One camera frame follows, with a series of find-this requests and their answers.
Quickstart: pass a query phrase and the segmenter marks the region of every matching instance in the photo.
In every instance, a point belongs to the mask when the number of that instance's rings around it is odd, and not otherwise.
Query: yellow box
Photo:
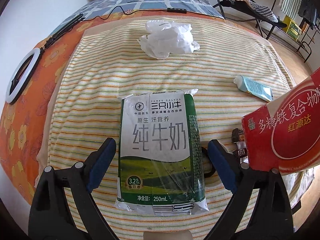
[[[283,28],[282,30],[296,41],[301,34],[301,29],[299,26],[287,15],[284,18],[283,23],[285,23],[287,27]]]

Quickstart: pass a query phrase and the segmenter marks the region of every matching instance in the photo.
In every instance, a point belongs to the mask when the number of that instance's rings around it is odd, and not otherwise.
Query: green and white milk carton
[[[208,210],[197,89],[122,100],[116,207],[157,216]]]

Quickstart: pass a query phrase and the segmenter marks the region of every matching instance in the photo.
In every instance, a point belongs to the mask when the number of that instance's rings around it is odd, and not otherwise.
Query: white plastic bag
[[[146,30],[150,34],[140,37],[138,42],[150,57],[166,59],[170,53],[191,54],[200,49],[200,45],[193,40],[191,24],[151,20],[146,22]]]

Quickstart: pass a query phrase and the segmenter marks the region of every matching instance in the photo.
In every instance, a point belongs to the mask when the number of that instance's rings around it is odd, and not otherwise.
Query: blue clamp pad
[[[116,154],[116,141],[109,138],[109,141],[105,141],[97,152],[91,154],[98,154],[96,162],[92,165],[89,172],[89,179],[86,185],[87,191],[92,192],[93,189],[98,188],[107,169]]]
[[[212,165],[218,172],[224,187],[235,194],[237,191],[236,173],[234,172],[233,167],[229,164],[229,160],[226,159],[226,155],[230,155],[231,158],[234,158],[233,155],[227,153],[223,149],[217,140],[211,140],[208,143],[208,156]]]

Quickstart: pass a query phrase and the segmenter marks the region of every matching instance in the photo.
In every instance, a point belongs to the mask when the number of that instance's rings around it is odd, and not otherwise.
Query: red cardboard box
[[[320,69],[242,118],[249,165],[290,174],[320,164]]]

